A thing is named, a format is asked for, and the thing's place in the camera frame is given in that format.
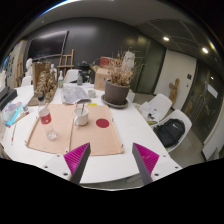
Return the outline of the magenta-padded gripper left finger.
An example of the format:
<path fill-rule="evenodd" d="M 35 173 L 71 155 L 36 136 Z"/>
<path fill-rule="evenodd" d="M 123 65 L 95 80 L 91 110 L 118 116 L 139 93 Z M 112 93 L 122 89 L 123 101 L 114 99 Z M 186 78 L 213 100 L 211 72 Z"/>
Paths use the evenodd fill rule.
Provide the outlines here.
<path fill-rule="evenodd" d="M 42 169 L 79 184 L 90 152 L 90 144 L 86 143 L 64 155 L 56 154 L 42 166 Z"/>

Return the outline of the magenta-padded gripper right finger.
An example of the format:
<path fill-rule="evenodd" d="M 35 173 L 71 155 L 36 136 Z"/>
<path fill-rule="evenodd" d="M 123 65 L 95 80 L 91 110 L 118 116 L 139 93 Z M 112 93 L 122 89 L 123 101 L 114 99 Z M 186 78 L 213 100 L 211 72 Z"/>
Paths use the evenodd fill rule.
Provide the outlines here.
<path fill-rule="evenodd" d="M 132 146 L 132 154 L 143 185 L 150 184 L 182 169 L 169 155 L 157 154 L 137 143 Z"/>

